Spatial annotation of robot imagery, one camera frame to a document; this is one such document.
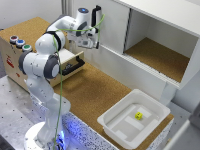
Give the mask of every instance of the yellow object in bin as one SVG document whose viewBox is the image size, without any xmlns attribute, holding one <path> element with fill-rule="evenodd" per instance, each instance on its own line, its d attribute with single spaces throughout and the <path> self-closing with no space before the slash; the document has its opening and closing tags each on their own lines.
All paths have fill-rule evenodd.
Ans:
<svg viewBox="0 0 200 150">
<path fill-rule="evenodd" d="M 135 118 L 137 119 L 137 120 L 140 120 L 140 119 L 142 119 L 142 113 L 141 112 L 137 112 L 136 114 L 135 114 Z"/>
</svg>

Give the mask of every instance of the white robotic arm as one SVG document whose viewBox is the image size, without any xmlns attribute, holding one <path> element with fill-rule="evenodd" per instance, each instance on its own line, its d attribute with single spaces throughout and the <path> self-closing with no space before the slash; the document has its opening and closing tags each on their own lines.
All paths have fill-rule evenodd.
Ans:
<svg viewBox="0 0 200 150">
<path fill-rule="evenodd" d="M 52 142 L 56 133 L 59 112 L 60 96 L 54 93 L 53 88 L 46 80 L 55 78 L 59 72 L 58 57 L 55 55 L 57 49 L 53 35 L 58 51 L 65 45 L 65 36 L 59 29 L 64 29 L 67 32 L 67 38 L 75 41 L 77 46 L 93 48 L 96 45 L 96 29 L 88 30 L 91 28 L 88 25 L 89 20 L 89 11 L 85 8 L 78 9 L 76 19 L 69 16 L 61 17 L 51 24 L 46 33 L 37 40 L 35 44 L 37 53 L 24 52 L 19 58 L 19 68 L 28 76 L 26 85 L 32 99 L 42 102 L 48 108 L 45 124 L 34 139 L 37 141 L 35 143 L 38 150 L 53 149 Z M 70 102 L 62 97 L 60 118 L 63 114 L 69 112 L 69 109 Z M 60 137 L 62 130 L 62 119 L 60 119 L 58 137 Z M 57 147 L 64 150 L 66 146 L 57 145 Z"/>
</svg>

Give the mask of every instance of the blue lid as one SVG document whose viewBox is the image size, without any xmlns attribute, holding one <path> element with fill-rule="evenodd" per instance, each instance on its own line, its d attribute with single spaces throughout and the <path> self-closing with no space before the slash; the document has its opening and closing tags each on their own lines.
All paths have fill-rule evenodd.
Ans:
<svg viewBox="0 0 200 150">
<path fill-rule="evenodd" d="M 24 40 L 18 40 L 17 42 L 18 43 L 24 43 Z"/>
</svg>

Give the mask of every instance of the open cabinet compartment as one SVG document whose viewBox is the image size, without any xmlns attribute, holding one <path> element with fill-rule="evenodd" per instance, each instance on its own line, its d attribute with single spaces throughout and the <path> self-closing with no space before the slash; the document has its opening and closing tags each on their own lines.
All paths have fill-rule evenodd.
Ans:
<svg viewBox="0 0 200 150">
<path fill-rule="evenodd" d="M 125 55 L 164 74 L 179 88 L 196 74 L 189 66 L 197 59 L 193 56 L 199 51 L 197 42 L 197 36 L 134 9 L 130 11 Z"/>
</svg>

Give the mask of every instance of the wooden work surface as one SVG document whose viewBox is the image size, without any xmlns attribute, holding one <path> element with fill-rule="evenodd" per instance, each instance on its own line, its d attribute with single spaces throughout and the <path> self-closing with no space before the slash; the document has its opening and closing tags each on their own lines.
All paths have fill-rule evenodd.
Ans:
<svg viewBox="0 0 200 150">
<path fill-rule="evenodd" d="M 0 36 L 9 42 L 10 36 L 19 35 L 20 39 L 26 39 L 26 43 L 35 49 L 36 40 L 48 25 L 48 22 L 37 17 L 1 31 Z M 60 85 L 55 86 L 54 90 L 60 94 Z M 123 148 L 105 134 L 97 118 L 130 92 L 131 89 L 88 63 L 83 66 L 83 70 L 63 82 L 63 96 L 71 102 L 70 111 L 119 149 Z M 145 150 L 172 119 L 173 115 L 170 114 L 137 150 Z"/>
<path fill-rule="evenodd" d="M 60 94 L 60 85 L 54 90 Z M 105 134 L 97 118 L 129 92 L 129 88 L 88 63 L 83 70 L 63 82 L 63 96 L 71 102 L 70 111 L 120 150 L 123 148 Z M 148 148 L 172 119 L 170 114 L 136 150 Z"/>
<path fill-rule="evenodd" d="M 125 53 L 178 82 L 181 82 L 190 60 L 148 38 L 143 39 Z"/>
</svg>

